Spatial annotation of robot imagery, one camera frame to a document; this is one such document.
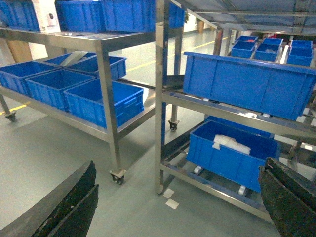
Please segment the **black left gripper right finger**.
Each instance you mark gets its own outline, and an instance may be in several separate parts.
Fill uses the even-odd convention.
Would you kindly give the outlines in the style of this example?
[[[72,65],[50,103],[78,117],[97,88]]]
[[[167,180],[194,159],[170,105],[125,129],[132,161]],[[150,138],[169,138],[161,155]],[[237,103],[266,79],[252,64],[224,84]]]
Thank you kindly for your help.
[[[316,183],[274,158],[259,167],[264,207],[282,237],[316,235]]]

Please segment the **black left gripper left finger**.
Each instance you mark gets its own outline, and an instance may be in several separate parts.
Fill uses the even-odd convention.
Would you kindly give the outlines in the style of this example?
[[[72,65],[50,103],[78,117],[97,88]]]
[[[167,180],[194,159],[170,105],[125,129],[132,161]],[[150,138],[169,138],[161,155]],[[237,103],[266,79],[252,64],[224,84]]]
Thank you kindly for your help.
[[[96,167],[88,161],[32,208],[1,229],[2,237],[84,237],[99,199]]]

